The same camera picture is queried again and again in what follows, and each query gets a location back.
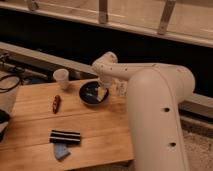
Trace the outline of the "white and yellow gripper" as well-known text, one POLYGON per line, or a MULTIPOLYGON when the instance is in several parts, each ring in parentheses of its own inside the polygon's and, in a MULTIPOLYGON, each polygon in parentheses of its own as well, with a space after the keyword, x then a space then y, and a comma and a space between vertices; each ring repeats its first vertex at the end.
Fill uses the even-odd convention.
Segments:
POLYGON ((104 96, 107 93, 107 90, 112 85, 112 81, 110 79, 98 79, 98 90, 97 90, 97 100, 101 102, 104 99, 104 96))

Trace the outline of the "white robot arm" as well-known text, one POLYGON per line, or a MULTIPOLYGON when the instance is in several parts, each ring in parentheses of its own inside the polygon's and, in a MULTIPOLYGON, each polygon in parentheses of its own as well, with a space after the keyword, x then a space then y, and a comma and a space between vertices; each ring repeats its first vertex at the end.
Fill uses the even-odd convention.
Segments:
POLYGON ((120 63, 107 52, 92 64, 103 87, 127 82, 126 106, 135 171, 190 171, 178 104, 193 94, 195 78, 180 65, 120 63))

